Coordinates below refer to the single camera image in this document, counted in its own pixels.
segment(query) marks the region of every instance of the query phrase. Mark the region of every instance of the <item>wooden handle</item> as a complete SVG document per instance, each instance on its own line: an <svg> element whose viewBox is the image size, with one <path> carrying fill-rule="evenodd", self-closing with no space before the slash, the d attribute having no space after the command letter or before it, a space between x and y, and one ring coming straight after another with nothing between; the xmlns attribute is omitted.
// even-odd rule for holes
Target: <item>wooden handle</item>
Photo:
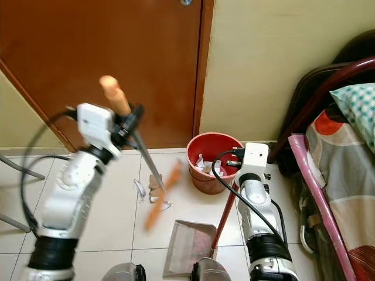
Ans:
<svg viewBox="0 0 375 281"><path fill-rule="evenodd" d="M124 95L124 92L120 89L118 82L112 76L102 76L99 79L99 83L104 90L104 95L110 102L114 112L120 115L128 115L131 113L129 103Z"/></svg>
<svg viewBox="0 0 375 281"><path fill-rule="evenodd" d="M181 167L182 163L180 161L175 164L168 180L165 183L165 190L168 191L171 187L180 180L181 177ZM149 217L146 220L145 229L150 230L155 224L155 221L162 209L162 205L165 201L165 193L161 193L159 199L155 202L153 209L150 212Z"/></svg>

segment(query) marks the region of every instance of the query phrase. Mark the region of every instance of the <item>dustpan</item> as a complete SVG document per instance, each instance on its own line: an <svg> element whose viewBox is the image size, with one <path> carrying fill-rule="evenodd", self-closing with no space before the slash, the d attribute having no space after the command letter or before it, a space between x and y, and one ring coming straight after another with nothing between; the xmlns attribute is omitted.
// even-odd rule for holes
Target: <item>dustpan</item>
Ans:
<svg viewBox="0 0 375 281"><path fill-rule="evenodd" d="M211 255L216 236L212 224L176 220L164 266L163 277L190 276L193 264Z"/></svg>

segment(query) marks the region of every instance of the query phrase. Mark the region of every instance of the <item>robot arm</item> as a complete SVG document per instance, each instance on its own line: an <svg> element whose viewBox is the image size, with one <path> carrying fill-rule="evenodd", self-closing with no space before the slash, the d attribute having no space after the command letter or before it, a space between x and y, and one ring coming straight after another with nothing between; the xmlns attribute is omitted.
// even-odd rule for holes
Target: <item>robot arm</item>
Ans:
<svg viewBox="0 0 375 281"><path fill-rule="evenodd" d="M279 232L271 208L271 197L264 185L267 155L267 145L247 143L241 169L236 174L235 182L246 201L253 205ZM238 203L238 210L242 216L242 228L250 256L251 281L297 281L298 277L287 245L280 241L266 223L242 201Z"/></svg>
<svg viewBox="0 0 375 281"><path fill-rule="evenodd" d="M75 248L106 164L121 156L121 147L137 126L142 110L126 119L91 104L77 107L79 132L89 145L64 165L45 201L35 250L21 280L72 280Z"/></svg>

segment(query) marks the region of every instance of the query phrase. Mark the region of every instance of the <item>door knob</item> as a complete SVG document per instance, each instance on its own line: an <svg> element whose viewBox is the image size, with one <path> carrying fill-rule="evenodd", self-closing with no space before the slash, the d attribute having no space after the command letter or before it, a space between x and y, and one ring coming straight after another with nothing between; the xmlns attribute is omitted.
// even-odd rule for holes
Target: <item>door knob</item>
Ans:
<svg viewBox="0 0 375 281"><path fill-rule="evenodd" d="M193 0L180 0L180 3L184 6L189 6Z"/></svg>

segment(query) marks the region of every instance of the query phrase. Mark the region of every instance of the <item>door frame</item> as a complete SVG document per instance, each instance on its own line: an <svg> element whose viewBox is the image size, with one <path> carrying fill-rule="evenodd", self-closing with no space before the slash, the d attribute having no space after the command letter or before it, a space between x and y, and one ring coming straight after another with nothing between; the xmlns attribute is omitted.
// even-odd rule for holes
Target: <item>door frame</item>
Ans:
<svg viewBox="0 0 375 281"><path fill-rule="evenodd" d="M192 137L198 135L199 133L200 116L202 114L203 105L204 82L206 79L207 62L209 56L214 3L215 0L201 1ZM19 93L24 97L28 104L43 119L43 121L47 122L48 116L43 112L41 107L38 106L35 100L29 95L28 91L24 88L22 83L13 75L11 70L8 68L6 63L1 58L0 70L14 85L14 87L19 91ZM55 124L50 124L49 127L69 151L75 151L73 145L69 142L69 140L57 128Z"/></svg>

